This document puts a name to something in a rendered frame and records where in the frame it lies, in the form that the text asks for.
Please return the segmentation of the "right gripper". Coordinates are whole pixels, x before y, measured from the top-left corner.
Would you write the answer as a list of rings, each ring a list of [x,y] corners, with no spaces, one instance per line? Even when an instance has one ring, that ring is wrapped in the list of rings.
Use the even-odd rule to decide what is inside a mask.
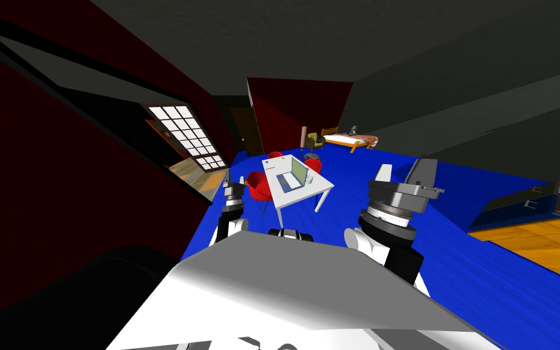
[[[368,206],[390,214],[423,213],[430,199],[437,199],[444,190],[433,187],[438,160],[417,159],[404,184],[390,182],[392,165],[381,164],[374,180],[369,181]]]

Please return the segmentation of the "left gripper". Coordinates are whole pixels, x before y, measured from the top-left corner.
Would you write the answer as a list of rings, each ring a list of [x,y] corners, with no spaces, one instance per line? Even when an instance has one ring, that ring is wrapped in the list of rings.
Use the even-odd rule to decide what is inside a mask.
[[[222,183],[224,189],[224,196],[227,199],[242,199],[245,190],[245,184],[242,182],[229,182]]]

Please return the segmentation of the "dark brown door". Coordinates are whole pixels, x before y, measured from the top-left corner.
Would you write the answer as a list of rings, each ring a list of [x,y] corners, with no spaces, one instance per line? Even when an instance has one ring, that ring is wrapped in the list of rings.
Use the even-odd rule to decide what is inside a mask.
[[[249,157],[264,154],[258,123],[253,108],[230,108],[230,114]]]

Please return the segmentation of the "white table with laptop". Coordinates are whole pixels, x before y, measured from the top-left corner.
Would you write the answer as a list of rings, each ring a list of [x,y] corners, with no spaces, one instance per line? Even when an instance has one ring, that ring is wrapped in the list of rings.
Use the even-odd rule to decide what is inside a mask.
[[[262,160],[262,167],[278,214],[279,225],[284,228],[281,210],[291,204],[316,196],[317,212],[334,185],[309,168],[294,155]]]

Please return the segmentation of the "wooden bed with white mattress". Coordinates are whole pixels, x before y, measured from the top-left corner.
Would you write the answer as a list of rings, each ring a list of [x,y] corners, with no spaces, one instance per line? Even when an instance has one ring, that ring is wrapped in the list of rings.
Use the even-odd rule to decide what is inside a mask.
[[[361,147],[373,149],[378,143],[377,136],[339,133],[338,127],[322,129],[321,135],[325,139],[326,143],[349,147],[350,153],[353,153],[357,148]]]

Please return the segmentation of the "white grid window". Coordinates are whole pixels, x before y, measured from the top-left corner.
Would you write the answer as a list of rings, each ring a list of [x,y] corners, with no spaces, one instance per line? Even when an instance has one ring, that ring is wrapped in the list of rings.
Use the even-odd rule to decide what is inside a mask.
[[[230,168],[189,104],[144,104],[143,107],[168,132],[169,139],[176,142],[177,150],[186,152],[203,172],[211,173]]]

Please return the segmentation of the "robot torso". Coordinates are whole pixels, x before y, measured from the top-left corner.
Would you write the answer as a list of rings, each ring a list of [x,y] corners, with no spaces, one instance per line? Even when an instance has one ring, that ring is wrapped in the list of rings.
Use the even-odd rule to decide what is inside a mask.
[[[504,350],[362,252],[238,232],[177,263],[106,350]]]

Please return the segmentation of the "dark blue low cabinet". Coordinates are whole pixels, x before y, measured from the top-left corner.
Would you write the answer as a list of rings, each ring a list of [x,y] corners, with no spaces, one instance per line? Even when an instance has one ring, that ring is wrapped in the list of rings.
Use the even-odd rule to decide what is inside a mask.
[[[560,218],[560,214],[555,211],[559,185],[559,182],[547,182],[493,199],[473,220],[469,231]]]

